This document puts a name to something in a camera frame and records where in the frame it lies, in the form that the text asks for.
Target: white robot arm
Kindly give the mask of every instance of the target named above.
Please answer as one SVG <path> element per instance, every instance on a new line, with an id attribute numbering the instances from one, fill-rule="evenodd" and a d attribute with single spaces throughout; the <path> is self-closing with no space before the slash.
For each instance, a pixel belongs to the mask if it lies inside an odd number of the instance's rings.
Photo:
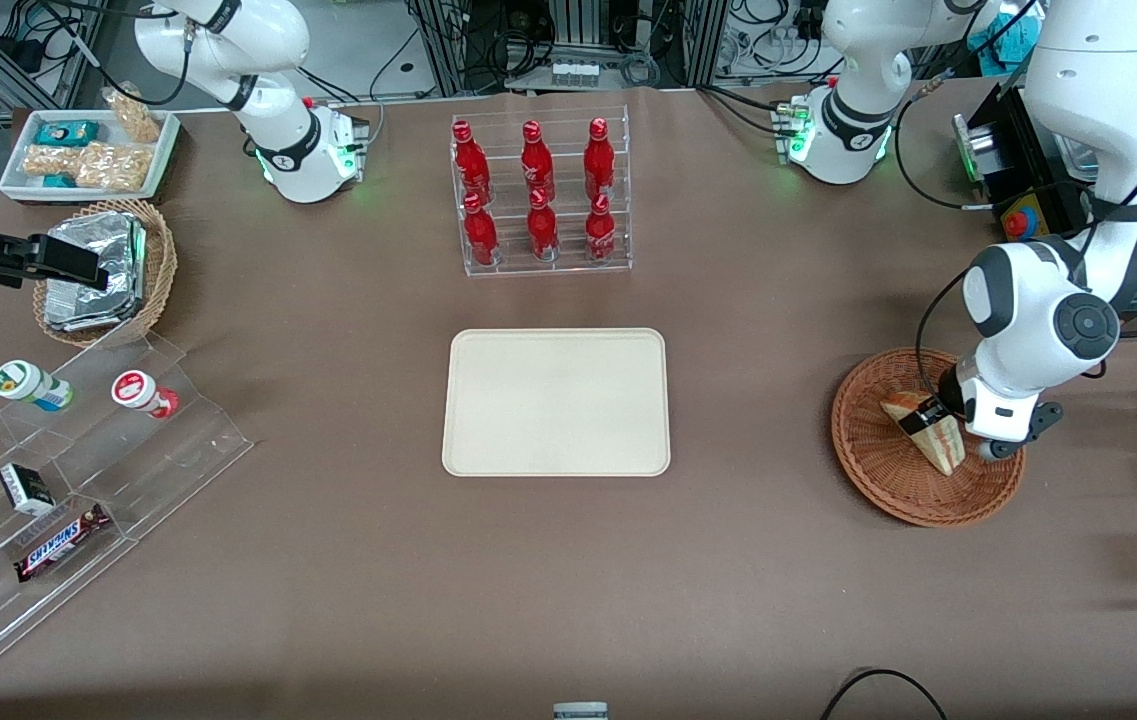
<path id="1" fill-rule="evenodd" d="M 1137 3 L 1054 0 L 1022 97 L 1044 127 L 1097 155 L 1099 223 L 1070 241 L 987 247 L 965 274 L 966 311 L 984 340 L 941 379 L 940 395 L 952 408 L 962 397 L 966 429 L 996 441 L 994 457 L 1038 437 L 1044 389 L 1111 354 L 1117 309 L 1136 290 Z"/>
<path id="2" fill-rule="evenodd" d="M 280 74 L 299 68 L 309 50 L 309 30 L 292 3 L 166 0 L 156 14 L 169 9 L 180 15 L 135 20 L 142 55 L 234 111 L 281 195 L 316 202 L 362 177 L 367 127 L 334 110 L 309 108 Z"/>
<path id="3" fill-rule="evenodd" d="M 821 36 L 843 53 L 838 85 L 796 96 L 807 117 L 792 123 L 789 162 L 833 184 L 865 177 L 882 158 L 889 124 L 910 86 L 903 50 L 941 45 L 984 31 L 998 0 L 830 0 Z"/>

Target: aluminum foil package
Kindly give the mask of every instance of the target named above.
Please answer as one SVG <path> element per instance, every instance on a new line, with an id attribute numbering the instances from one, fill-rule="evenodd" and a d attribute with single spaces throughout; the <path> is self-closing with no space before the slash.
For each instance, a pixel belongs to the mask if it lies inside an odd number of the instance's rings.
<path id="1" fill-rule="evenodd" d="M 70 218 L 48 234 L 101 256 L 106 290 L 48 281 L 43 318 L 60 332 L 111 326 L 132 318 L 144 299 L 146 227 L 130 213 L 98 213 Z"/>

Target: coca-cola bottle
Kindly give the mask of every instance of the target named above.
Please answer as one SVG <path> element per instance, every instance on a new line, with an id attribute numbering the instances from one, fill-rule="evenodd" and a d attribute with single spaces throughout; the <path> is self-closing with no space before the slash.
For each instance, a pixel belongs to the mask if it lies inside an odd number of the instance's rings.
<path id="1" fill-rule="evenodd" d="M 457 140 L 457 168 L 462 169 L 462 187 L 466 188 L 466 192 L 480 196 L 480 201 L 488 205 L 492 201 L 492 176 L 487 168 L 484 149 L 475 142 L 471 123 L 465 119 L 453 123 L 453 138 Z"/>
<path id="2" fill-rule="evenodd" d="M 532 238 L 532 254 L 542 263 L 553 263 L 559 258 L 559 230 L 556 227 L 555 210 L 546 200 L 546 191 L 537 188 L 528 193 L 528 237 Z"/>
<path id="3" fill-rule="evenodd" d="M 586 255 L 595 263 L 606 263 L 613 254 L 615 242 L 613 214 L 608 212 L 608 196 L 599 195 L 590 205 L 590 215 L 586 217 Z"/>
<path id="4" fill-rule="evenodd" d="M 523 179 L 528 182 L 528 191 L 543 190 L 546 201 L 555 201 L 555 168 L 550 159 L 550 149 L 541 140 L 541 123 L 529 119 L 523 123 Z"/>
<path id="5" fill-rule="evenodd" d="M 501 249 L 496 242 L 496 223 L 487 214 L 484 201 L 478 192 L 466 192 L 462 201 L 466 206 L 466 240 L 471 243 L 471 255 L 480 265 L 496 265 L 501 260 Z"/>
<path id="6" fill-rule="evenodd" d="M 590 122 L 590 142 L 586 143 L 586 199 L 600 193 L 613 196 L 613 143 L 608 142 L 608 121 Z"/>

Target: acrylic display stand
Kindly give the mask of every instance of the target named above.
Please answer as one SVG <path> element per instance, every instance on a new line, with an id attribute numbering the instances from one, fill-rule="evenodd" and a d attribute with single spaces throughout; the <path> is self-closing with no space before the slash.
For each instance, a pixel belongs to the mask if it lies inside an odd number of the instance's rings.
<path id="1" fill-rule="evenodd" d="M 586 197 L 586 142 L 590 140 L 590 121 L 608 121 L 608 140 L 613 143 L 612 213 L 615 249 L 606 263 L 594 263 L 586 255 L 586 217 L 590 201 Z M 489 213 L 496 223 L 496 235 L 501 247 L 501 260 L 493 266 L 480 265 L 471 256 L 466 241 L 466 196 L 457 168 L 457 143 L 453 143 L 453 191 L 457 201 L 457 223 L 462 241 L 462 259 L 470 278 L 498 278 L 499 275 L 528 275 L 561 272 L 599 272 L 599 270 L 629 270 L 633 256 L 631 229 L 631 122 L 625 105 L 582 110 L 539 110 L 536 113 L 482 113 L 454 115 L 455 121 L 467 121 L 475 132 L 475 140 L 484 149 L 492 176 L 492 201 Z M 555 168 L 555 210 L 559 230 L 559 258 L 542 263 L 532 254 L 528 238 L 528 184 L 523 179 L 523 123 L 541 123 L 541 138 L 550 149 Z"/>
<path id="2" fill-rule="evenodd" d="M 45 515 L 23 515 L 0 482 L 0 655 L 252 447 L 190 383 L 179 365 L 184 355 L 124 325 L 53 370 L 75 388 L 66 409 L 13 402 L 0 411 L 0 467 L 16 462 L 36 470 L 57 500 Z M 174 389 L 179 411 L 157 420 L 115 404 L 111 382 L 128 369 Z M 13 562 L 94 503 L 113 522 L 47 573 L 18 584 Z"/>

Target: round wicker tray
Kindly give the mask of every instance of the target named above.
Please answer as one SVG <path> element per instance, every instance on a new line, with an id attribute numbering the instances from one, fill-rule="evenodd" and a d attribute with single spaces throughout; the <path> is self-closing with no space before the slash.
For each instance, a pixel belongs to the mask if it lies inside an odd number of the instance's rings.
<path id="1" fill-rule="evenodd" d="M 146 304 L 126 323 L 144 332 L 155 326 L 160 315 L 164 314 L 164 306 L 167 305 L 167 297 L 172 290 L 172 278 L 176 274 L 176 246 L 172 242 L 172 232 L 167 227 L 167 223 L 164 222 L 164 215 L 155 209 L 155 206 L 143 200 L 94 202 L 75 213 L 74 217 L 82 218 L 85 215 L 97 215 L 97 213 L 111 210 L 132 213 L 146 225 Z M 73 333 L 55 331 L 43 320 L 43 300 L 47 298 L 47 282 L 34 283 L 34 322 L 39 323 L 39 328 L 52 340 L 77 347 L 89 347 L 98 338 L 113 331 L 111 326 L 93 328 Z"/>
<path id="2" fill-rule="evenodd" d="M 924 350 L 923 357 L 933 381 L 955 363 L 944 351 Z M 862 361 L 835 396 L 830 436 L 844 473 L 862 495 L 889 515 L 926 528 L 978 523 L 1012 500 L 1026 471 L 1024 448 L 988 462 L 978 455 L 979 439 L 964 432 L 964 462 L 947 478 L 880 409 L 885 396 L 903 389 L 926 390 L 912 347 Z"/>

